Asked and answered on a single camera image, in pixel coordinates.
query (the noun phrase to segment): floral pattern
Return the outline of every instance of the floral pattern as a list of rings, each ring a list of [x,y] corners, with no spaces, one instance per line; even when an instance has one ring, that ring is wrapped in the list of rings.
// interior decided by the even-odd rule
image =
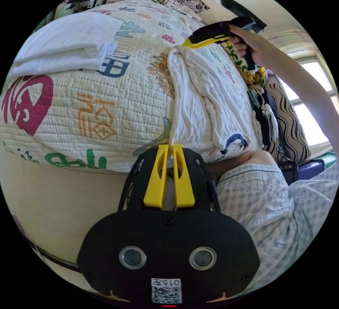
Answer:
[[[233,48],[231,42],[226,41],[222,44],[227,54],[230,56],[238,71],[242,74],[248,86],[260,85],[262,88],[266,86],[266,70],[261,66],[257,66],[256,71],[248,71],[246,62],[243,62],[238,58],[238,55]]]
[[[171,79],[170,72],[167,67],[168,54],[160,53],[159,56],[153,56],[154,62],[149,66],[148,72],[158,79],[159,86],[171,98],[175,98],[174,85]]]
[[[168,3],[173,5],[179,5],[179,6],[187,6],[189,9],[191,9],[195,13],[200,13],[202,11],[209,10],[210,7],[207,6],[204,2],[201,0],[168,0]]]

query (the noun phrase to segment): hand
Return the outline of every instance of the hand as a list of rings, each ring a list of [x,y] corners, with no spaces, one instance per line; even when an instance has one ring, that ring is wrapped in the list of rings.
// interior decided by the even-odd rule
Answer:
[[[277,58],[283,55],[279,49],[256,33],[245,31],[233,25],[230,25],[230,30],[236,35],[230,39],[230,42],[241,57],[244,57],[246,51],[250,49],[256,65],[274,71],[275,63],[279,61]]]

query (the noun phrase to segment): curtain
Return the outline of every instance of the curtain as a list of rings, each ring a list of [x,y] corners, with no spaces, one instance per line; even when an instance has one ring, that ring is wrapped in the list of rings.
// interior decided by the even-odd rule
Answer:
[[[271,44],[289,54],[299,51],[319,52],[317,45],[306,31],[296,28],[275,30],[264,35]]]

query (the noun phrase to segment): red chinese character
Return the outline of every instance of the red chinese character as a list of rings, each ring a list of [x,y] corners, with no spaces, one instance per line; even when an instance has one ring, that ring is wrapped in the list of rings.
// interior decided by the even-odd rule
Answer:
[[[36,102],[31,100],[29,92],[35,86],[41,86],[38,93],[39,98]],[[10,111],[12,119],[19,129],[26,131],[30,136],[34,136],[52,104],[52,99],[53,80],[50,77],[20,77],[7,90],[2,101],[1,110],[4,112],[4,121],[7,124],[8,112]]]
[[[105,14],[107,16],[111,15],[111,12],[116,12],[113,10],[89,10],[89,12],[97,12],[97,13],[101,13],[101,14]]]
[[[175,44],[175,41],[174,41],[173,37],[169,36],[168,34],[162,35],[161,38],[165,39],[166,41],[168,41],[171,44]]]

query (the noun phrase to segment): white sheet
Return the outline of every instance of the white sheet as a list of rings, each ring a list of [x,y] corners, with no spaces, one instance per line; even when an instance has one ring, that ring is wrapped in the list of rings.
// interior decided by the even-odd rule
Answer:
[[[117,48],[121,20],[101,13],[76,13],[33,33],[17,54],[7,79],[76,69],[99,70]]]
[[[240,97],[243,82],[224,79],[198,51],[180,45],[170,51],[167,66],[176,93],[170,143],[225,154],[232,144],[257,147],[257,124],[248,99]]]

